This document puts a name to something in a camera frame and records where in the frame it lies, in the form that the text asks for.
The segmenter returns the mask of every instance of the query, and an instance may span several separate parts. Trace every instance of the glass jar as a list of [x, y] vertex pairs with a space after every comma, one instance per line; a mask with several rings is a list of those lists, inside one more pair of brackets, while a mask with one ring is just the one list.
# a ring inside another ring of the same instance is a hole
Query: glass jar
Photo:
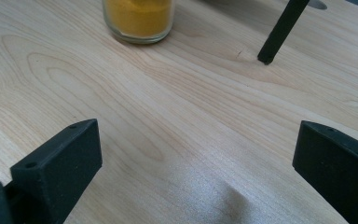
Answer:
[[103, 16], [115, 36], [150, 44], [171, 30], [174, 5], [174, 0], [103, 0]]

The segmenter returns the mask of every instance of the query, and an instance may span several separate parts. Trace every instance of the table surface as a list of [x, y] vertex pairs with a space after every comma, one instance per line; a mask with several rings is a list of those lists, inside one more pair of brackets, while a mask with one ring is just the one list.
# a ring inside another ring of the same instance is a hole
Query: table surface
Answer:
[[66, 126], [99, 121], [103, 168], [66, 223], [346, 223], [291, 162], [301, 120], [358, 139], [358, 6], [177, 1], [161, 42], [117, 41], [100, 0], [0, 0], [0, 181]]

